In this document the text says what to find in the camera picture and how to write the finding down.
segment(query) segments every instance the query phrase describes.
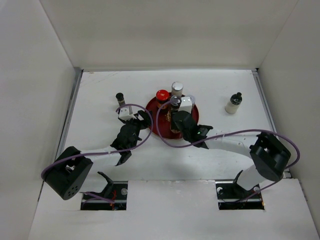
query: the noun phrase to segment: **white enclosure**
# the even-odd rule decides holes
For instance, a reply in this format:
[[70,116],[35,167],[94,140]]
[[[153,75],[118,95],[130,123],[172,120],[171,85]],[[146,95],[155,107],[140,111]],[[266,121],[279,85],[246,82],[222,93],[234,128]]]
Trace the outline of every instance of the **white enclosure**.
[[28,239],[74,67],[259,68],[277,131],[301,150],[292,173],[319,231],[319,12],[318,0],[0,0],[0,238]]

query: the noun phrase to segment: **spice jar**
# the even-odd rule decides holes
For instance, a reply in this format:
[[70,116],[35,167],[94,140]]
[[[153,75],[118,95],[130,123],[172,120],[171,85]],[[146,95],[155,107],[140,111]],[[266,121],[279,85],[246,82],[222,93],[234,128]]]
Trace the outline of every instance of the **spice jar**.
[[181,82],[175,81],[171,86],[171,96],[182,96],[184,85]]
[[[169,100],[169,92],[167,90],[161,89],[155,94],[157,107],[160,108],[163,104],[165,104]],[[165,110],[168,108],[168,105],[164,106],[161,110]]]

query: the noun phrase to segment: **red round plate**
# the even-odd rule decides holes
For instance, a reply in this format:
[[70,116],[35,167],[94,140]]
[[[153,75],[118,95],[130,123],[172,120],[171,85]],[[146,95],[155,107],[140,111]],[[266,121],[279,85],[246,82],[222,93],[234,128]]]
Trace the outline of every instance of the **red round plate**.
[[[156,115],[158,111],[157,107],[157,100],[156,98],[152,98],[149,103],[145,107],[148,111],[152,111],[152,119],[153,119],[153,129],[152,132],[159,136],[157,128],[156,128]],[[199,121],[199,111],[196,105],[194,105],[192,110],[192,117],[195,120],[196,123]],[[168,114],[168,111],[161,111],[159,113],[159,119],[158,119],[158,125],[159,125],[159,131],[161,133],[161,136],[165,139],[181,139],[182,134],[181,133],[173,133],[170,130],[171,125],[171,118]]]

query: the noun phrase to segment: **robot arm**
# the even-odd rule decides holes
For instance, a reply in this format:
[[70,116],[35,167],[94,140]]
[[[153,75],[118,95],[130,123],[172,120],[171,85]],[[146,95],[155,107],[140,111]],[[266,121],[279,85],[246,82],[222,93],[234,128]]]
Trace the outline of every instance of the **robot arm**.
[[[172,120],[183,138],[190,143],[221,134],[213,130],[212,126],[197,125],[192,115],[184,110],[179,109]],[[289,150],[274,135],[265,132],[257,135],[254,145],[248,145],[245,136],[234,135],[210,139],[194,146],[204,149],[222,149],[251,158],[254,165],[239,172],[233,181],[246,191],[265,180],[274,182],[281,180],[291,157]]]
[[[42,178],[63,200],[72,198],[84,183],[93,163],[95,161],[104,160],[109,165],[119,166],[124,164],[132,155],[130,150],[137,145],[140,130],[144,130],[151,125],[148,114],[142,110],[136,114],[130,114],[127,107],[123,107],[118,113],[118,119],[124,123],[119,134],[113,143],[103,149],[96,149],[82,152],[74,146],[67,147],[64,152],[56,159],[56,161],[74,156],[70,160],[63,161],[48,168]],[[95,155],[89,158],[85,156],[77,156],[80,153],[103,153],[114,152],[119,150],[120,153],[112,153],[105,155]]]

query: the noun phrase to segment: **purple cable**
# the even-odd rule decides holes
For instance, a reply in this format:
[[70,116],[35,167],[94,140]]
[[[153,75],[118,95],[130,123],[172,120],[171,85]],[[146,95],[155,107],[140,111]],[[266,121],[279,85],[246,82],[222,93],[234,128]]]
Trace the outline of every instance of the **purple cable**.
[[[169,143],[166,139],[164,139],[164,137],[161,136],[161,133],[159,131],[159,125],[158,125],[158,118],[159,118],[159,113],[160,113],[160,110],[170,104],[171,102],[168,101],[166,103],[164,103],[159,109],[158,111],[156,112],[156,116],[155,116],[155,127],[156,127],[156,130],[158,132],[158,135],[159,137],[161,138],[161,140],[167,144],[169,147],[172,147],[172,148],[177,148],[177,149],[182,149],[182,148],[187,148],[187,147],[190,147],[190,146],[193,146],[193,145],[196,145],[196,144],[200,144],[200,143],[203,143],[207,140],[211,140],[211,139],[217,139],[217,138],[222,138],[222,137],[228,137],[228,136],[232,136],[232,135],[236,135],[236,134],[243,134],[243,133],[251,133],[251,132],[264,132],[264,133],[268,133],[268,134],[273,134],[273,135],[276,135],[278,136],[279,138],[282,138],[284,140],[286,140],[288,143],[290,143],[295,151],[296,151],[296,159],[293,161],[293,163],[289,164],[288,166],[286,166],[285,169],[289,169],[291,168],[292,166],[294,166],[295,164],[297,164],[297,162],[299,161],[300,159],[300,150],[298,148],[298,146],[293,142],[291,141],[289,138],[287,138],[286,136],[282,135],[282,134],[279,134],[277,132],[274,132],[274,131],[270,131],[270,130],[264,130],[264,129],[246,129],[246,130],[240,130],[240,131],[234,131],[234,132],[230,132],[230,133],[224,133],[224,134],[220,134],[220,135],[215,135],[215,136],[211,136],[211,137],[207,137],[205,139],[202,139],[202,140],[199,140],[199,141],[196,141],[196,142],[193,142],[193,143],[190,143],[190,144],[187,144],[187,145],[173,145],[171,143]],[[238,202],[243,202],[243,201],[246,201],[248,200],[249,198],[251,198],[252,196],[260,193],[262,190],[265,190],[273,185],[275,185],[277,183],[277,181],[269,184],[268,186],[265,186],[263,188],[260,189],[260,191],[256,191],[255,193],[249,195],[248,197],[244,198],[244,199],[239,199],[237,201],[234,201],[233,203],[238,203]]]
[[93,194],[93,193],[91,193],[91,192],[89,192],[89,191],[81,192],[81,193],[82,193],[82,194],[85,194],[85,195],[88,195],[88,196],[91,196],[91,197],[94,197],[94,198],[90,198],[90,199],[86,200],[84,203],[86,203],[86,202],[89,201],[89,200],[96,200],[96,199],[100,199],[100,200],[106,201],[106,202],[108,202],[108,203],[110,203],[110,204],[114,204],[114,203],[115,203],[115,201],[113,201],[113,200],[111,200],[111,199],[109,199],[109,198],[104,198],[104,197],[102,197],[102,196],[98,196],[98,195]]
[[[118,113],[121,108],[123,108],[123,107],[128,107],[128,106],[138,107],[138,108],[141,108],[142,110],[144,110],[144,111],[148,114],[148,116],[149,116],[149,118],[150,118],[150,120],[151,120],[151,129],[153,129],[153,127],[154,127],[154,121],[153,121],[153,119],[152,119],[152,116],[151,116],[150,112],[149,112],[146,108],[144,108],[143,106],[140,106],[140,105],[138,105],[138,104],[125,104],[125,105],[122,105],[122,106],[118,107],[118,108],[115,110],[115,112]],[[134,150],[134,149],[140,147],[142,144],[144,144],[144,143],[148,140],[148,138],[151,136],[151,133],[152,133],[152,131],[150,130],[149,134],[146,136],[146,138],[145,138],[142,142],[140,142],[137,146],[134,146],[134,147],[131,147],[131,148],[128,148],[128,149],[116,150],[116,151],[111,151],[111,152],[88,152],[88,153],[80,153],[80,154],[77,154],[77,155],[68,156],[68,157],[65,157],[65,158],[63,158],[63,159],[60,159],[60,160],[58,160],[58,161],[55,161],[54,163],[52,163],[51,165],[49,165],[49,166],[47,166],[45,169],[43,169],[43,171],[41,172],[41,178],[42,178],[43,180],[45,180],[45,173],[46,173],[49,169],[53,168],[54,166],[56,166],[56,165],[58,165],[58,164],[60,164],[60,163],[63,163],[63,162],[65,162],[65,161],[68,161],[68,160],[70,160],[70,159],[74,159],[74,158],[78,158],[78,157],[82,157],[82,156],[100,156],[100,155],[108,155],[108,154],[118,154],[118,153],[122,153],[122,152]],[[92,193],[89,193],[89,194],[88,194],[88,193],[89,193],[89,192],[86,192],[85,194],[90,195],[90,196],[95,197],[95,198],[99,198],[99,199],[104,200],[104,201],[107,201],[108,203],[109,203],[110,201],[112,201],[112,200],[110,200],[110,199],[103,198],[103,197],[97,196],[97,195],[92,194]]]

